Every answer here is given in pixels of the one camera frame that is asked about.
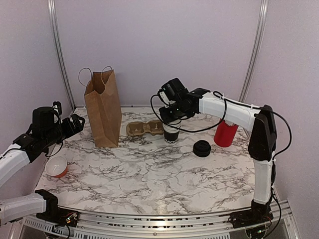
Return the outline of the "aluminium corner post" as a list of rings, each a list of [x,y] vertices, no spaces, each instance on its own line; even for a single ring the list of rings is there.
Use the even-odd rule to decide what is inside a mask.
[[[62,81],[63,85],[66,90],[66,95],[68,102],[70,104],[71,109],[74,111],[76,109],[74,97],[72,94],[67,70],[66,70],[66,65],[63,57],[63,51],[62,51],[62,45],[60,41],[60,34],[59,34],[59,29],[58,29],[58,20],[57,20],[57,14],[56,14],[56,6],[55,6],[55,1],[54,0],[48,0],[48,11],[49,11],[49,18],[50,18],[50,24],[52,28],[52,33],[53,33],[53,41],[54,41],[54,46],[55,46],[55,51],[57,55],[57,60],[58,60],[58,65],[59,69],[61,72],[62,76]]]
[[[258,18],[256,34],[255,34],[255,40],[254,40],[247,72],[245,75],[244,83],[243,83],[242,90],[241,90],[241,93],[239,96],[240,102],[245,102],[247,95],[248,95],[248,92],[249,92],[250,85],[251,85],[252,80],[253,80],[256,62],[257,62],[258,55],[259,55],[259,52],[261,49],[261,45],[262,45],[262,41],[263,41],[263,37],[264,37],[264,32],[265,32],[265,28],[266,28],[268,5],[269,5],[268,0],[261,0],[259,18]]]

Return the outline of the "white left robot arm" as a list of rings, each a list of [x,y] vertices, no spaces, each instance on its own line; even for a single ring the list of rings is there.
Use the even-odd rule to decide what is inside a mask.
[[[84,128],[85,119],[77,114],[62,119],[59,101],[50,107],[39,107],[32,112],[32,123],[27,132],[17,137],[0,156],[0,184],[4,185],[16,172],[34,162],[40,155],[49,157],[49,148],[62,144]],[[5,225],[25,216],[36,214],[38,218],[59,222],[63,211],[56,196],[46,190],[36,190],[0,202],[0,224]]]

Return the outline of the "red ribbed metal bucket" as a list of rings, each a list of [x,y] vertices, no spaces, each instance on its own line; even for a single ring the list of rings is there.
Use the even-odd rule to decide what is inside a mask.
[[[225,120],[218,125],[214,142],[220,147],[230,147],[236,135],[238,125],[228,124]]]

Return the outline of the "stack of black paper cups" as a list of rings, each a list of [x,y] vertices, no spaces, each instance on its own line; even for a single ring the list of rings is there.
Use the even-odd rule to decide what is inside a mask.
[[[181,120],[175,120],[168,124],[163,124],[164,140],[166,143],[174,144],[177,142],[180,127]]]

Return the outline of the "aluminium left corner post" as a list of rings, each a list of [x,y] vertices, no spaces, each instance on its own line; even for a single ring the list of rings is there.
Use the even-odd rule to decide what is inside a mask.
[[[62,76],[62,81],[63,85],[66,90],[66,95],[68,102],[70,104],[71,109],[74,111],[76,109],[74,97],[72,94],[67,70],[66,70],[66,65],[63,57],[63,51],[62,51],[62,45],[60,41],[60,34],[59,34],[59,29],[58,29],[58,20],[57,20],[57,14],[56,14],[56,6],[55,6],[55,1],[54,0],[48,0],[48,11],[49,11],[49,18],[50,18],[50,24],[52,28],[52,33],[53,33],[53,41],[54,41],[54,46],[55,46],[55,51],[57,55],[57,60],[58,60],[58,65],[59,69],[61,72]]]

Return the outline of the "aluminium front rail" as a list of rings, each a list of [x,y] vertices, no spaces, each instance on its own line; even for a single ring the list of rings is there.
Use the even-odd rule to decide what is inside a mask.
[[[298,239],[289,202],[271,204],[272,219],[235,228],[235,211],[194,215],[146,216],[80,211],[75,227],[59,227],[37,218],[25,217],[19,225],[29,238],[57,239]]]

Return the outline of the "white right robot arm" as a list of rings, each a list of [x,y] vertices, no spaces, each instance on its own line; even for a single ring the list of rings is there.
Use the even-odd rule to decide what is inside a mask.
[[[178,78],[162,85],[156,96],[164,103],[159,109],[158,118],[167,133],[181,130],[182,120],[195,114],[218,117],[220,121],[216,126],[221,126],[226,120],[250,132],[248,152],[255,169],[254,197],[249,210],[231,213],[229,221],[238,227],[271,220],[277,140],[272,108],[268,105],[261,108],[245,105],[224,97],[218,91],[211,92],[203,88],[189,91]]]

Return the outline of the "stack of black cup lids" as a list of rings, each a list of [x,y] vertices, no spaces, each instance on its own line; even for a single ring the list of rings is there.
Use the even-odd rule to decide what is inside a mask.
[[[198,157],[207,157],[211,153],[211,145],[206,140],[199,140],[193,145],[193,153]]]

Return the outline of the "orange paper bowl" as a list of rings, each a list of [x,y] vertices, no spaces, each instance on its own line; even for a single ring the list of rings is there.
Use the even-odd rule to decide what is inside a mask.
[[[47,175],[54,178],[63,177],[68,171],[68,162],[63,156],[50,158],[45,166]]]

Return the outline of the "brown paper bag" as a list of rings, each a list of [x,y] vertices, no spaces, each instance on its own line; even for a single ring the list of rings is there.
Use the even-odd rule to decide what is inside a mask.
[[[90,71],[90,74],[84,100],[95,146],[118,147],[122,111],[115,71],[106,66],[101,72]]]

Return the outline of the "aluminium right corner post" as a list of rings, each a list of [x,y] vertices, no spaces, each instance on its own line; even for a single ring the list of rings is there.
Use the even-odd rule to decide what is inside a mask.
[[[243,83],[242,90],[241,90],[241,93],[239,96],[240,102],[245,102],[247,95],[248,95],[248,92],[249,92],[250,85],[251,85],[252,80],[253,80],[256,62],[257,62],[258,55],[259,55],[259,52],[261,49],[261,45],[262,45],[262,41],[263,41],[263,37],[264,37],[264,32],[265,32],[265,28],[266,28],[268,5],[269,5],[268,0],[261,0],[259,18],[258,18],[256,34],[255,34],[255,40],[254,40],[247,72],[245,75],[244,83]]]

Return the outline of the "cardboard cup carrier tray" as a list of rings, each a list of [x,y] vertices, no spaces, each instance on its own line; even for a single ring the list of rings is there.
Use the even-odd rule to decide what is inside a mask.
[[[164,129],[160,120],[151,120],[149,122],[135,121],[127,124],[126,132],[128,136],[143,136],[146,133],[162,135]]]

